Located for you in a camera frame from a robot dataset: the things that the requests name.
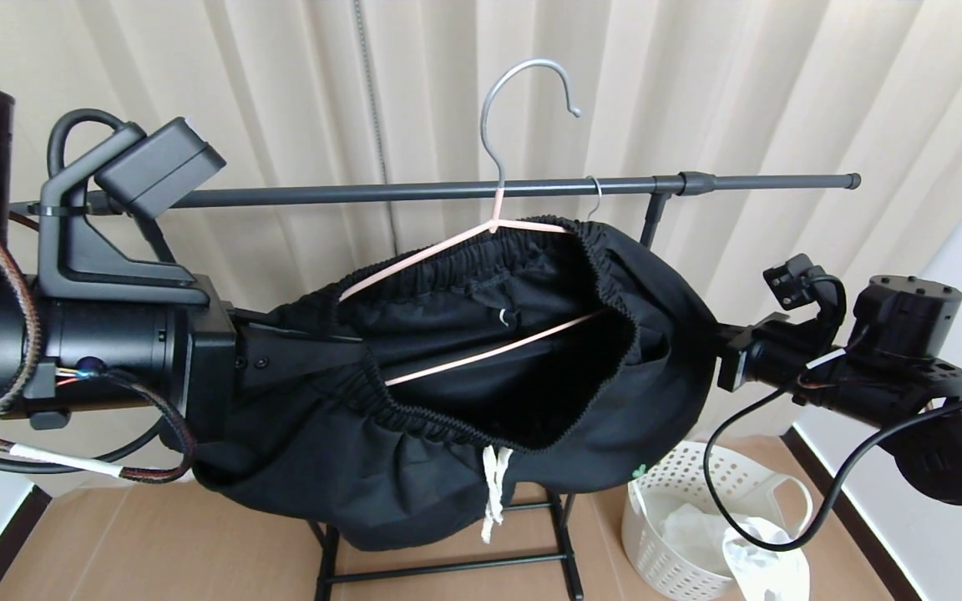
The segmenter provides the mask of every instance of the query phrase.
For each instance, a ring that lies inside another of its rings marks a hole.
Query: laundry basket
[[[703,480],[703,449],[701,442],[681,442],[644,476],[630,482],[622,517],[622,547],[637,573],[658,593],[680,601],[718,598],[736,586],[733,578],[687,562],[668,547],[657,530],[683,503],[718,513]],[[764,518],[785,528],[790,536],[800,533],[812,517],[812,495],[804,482],[775,474],[732,450],[711,449],[711,481],[730,513]],[[775,488],[784,482],[797,484],[804,493],[804,518],[793,530],[787,527],[774,497]]]

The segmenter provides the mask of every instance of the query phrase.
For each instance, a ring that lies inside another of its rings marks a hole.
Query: hanger hook
[[[484,146],[485,152],[489,153],[492,157],[494,163],[496,163],[496,169],[499,172],[499,183],[497,183],[497,188],[503,188],[504,184],[507,183],[507,176],[505,176],[505,168],[503,160],[500,160],[496,156],[496,151],[492,149],[492,145],[489,144],[489,110],[492,108],[492,102],[496,99],[496,94],[499,93],[499,89],[507,83],[509,79],[518,75],[518,72],[524,71],[531,66],[546,66],[559,74],[559,78],[562,79],[562,91],[566,95],[566,110],[570,111],[574,117],[581,117],[581,109],[574,106],[573,100],[570,98],[570,76],[566,75],[566,69],[562,68],[562,65],[555,61],[549,61],[547,58],[531,58],[528,61],[520,62],[512,66],[507,73],[504,73],[503,77],[500,77],[496,84],[493,85],[492,90],[489,90],[489,95],[484,98],[484,105],[481,106],[481,145]]]

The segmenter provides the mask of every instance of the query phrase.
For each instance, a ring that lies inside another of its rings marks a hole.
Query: black fabric
[[[200,453],[199,482],[257,510],[332,524],[374,551],[434,543],[481,518],[488,445],[515,450],[508,497],[516,482],[603,490],[660,460],[709,391],[711,312],[618,230],[537,221],[572,233],[503,228],[343,304],[348,286],[402,257],[272,312],[281,327],[360,337],[366,357],[238,396],[225,440],[247,450],[247,467]],[[514,351],[384,384],[593,311]]]

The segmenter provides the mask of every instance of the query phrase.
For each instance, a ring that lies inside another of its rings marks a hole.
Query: dark brown baseboard
[[[793,453],[798,463],[812,479],[814,486],[825,494],[833,485],[833,476],[818,460],[818,456],[812,448],[808,447],[797,429],[790,427],[789,431],[782,434],[782,441],[786,443],[789,452]],[[859,547],[863,556],[867,557],[867,562],[871,564],[871,567],[874,567],[874,571],[882,579],[882,583],[886,589],[889,589],[889,594],[892,594],[893,598],[896,598],[897,601],[923,601],[919,593],[916,593],[912,583],[908,581],[908,577],[905,577],[904,571],[894,562],[893,556],[889,555],[886,547],[883,547],[882,541],[874,536],[874,531],[863,520],[863,516],[860,516],[859,511],[848,500],[848,496],[845,496],[844,492],[837,496],[837,502],[833,505],[833,514],[841,520],[844,529],[852,535],[856,547]]]
[[[50,505],[50,495],[40,487],[32,487],[24,501],[20,503],[14,517],[10,518],[10,523],[3,529],[0,535],[0,582],[3,581],[10,564],[13,563],[24,541],[28,540],[28,535],[32,533],[32,528],[43,516],[43,511]]]

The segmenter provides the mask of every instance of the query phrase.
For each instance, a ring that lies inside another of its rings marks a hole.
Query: clothes rack
[[[683,171],[677,175],[652,175],[645,178],[601,179],[603,194],[648,194],[644,229],[640,242],[650,247],[667,200],[672,195],[698,195],[714,190],[790,189],[790,188],[848,188],[859,186],[859,174],[837,175],[748,175],[717,176]],[[278,205],[327,205],[327,203],[391,202],[408,200],[449,200],[469,198],[492,198],[496,182],[452,182],[420,184],[312,186],[294,188],[256,188],[197,190],[185,195],[175,203],[176,209],[225,208],[225,206],[278,206]],[[504,197],[549,197],[550,195],[593,195],[596,181],[584,179],[523,179],[505,185]],[[88,202],[93,214],[117,212],[102,191],[91,191]],[[24,205],[15,206],[23,212]],[[144,236],[150,237],[144,230]],[[371,581],[371,579],[403,578],[412,575],[512,566],[521,563],[561,562],[564,568],[566,590],[573,600],[585,597],[574,558],[574,549],[568,528],[574,494],[566,495],[565,501],[554,492],[546,491],[547,499],[539,503],[519,503],[505,508],[509,511],[547,509],[556,533],[557,551],[554,553],[524,555],[504,559],[474,560],[474,562],[443,563],[398,570],[381,570],[347,574],[336,573],[337,551],[340,533],[331,525],[323,530],[317,522],[309,521],[318,544],[322,547],[322,561],[318,568],[314,601],[329,601],[332,587],[348,582]]]

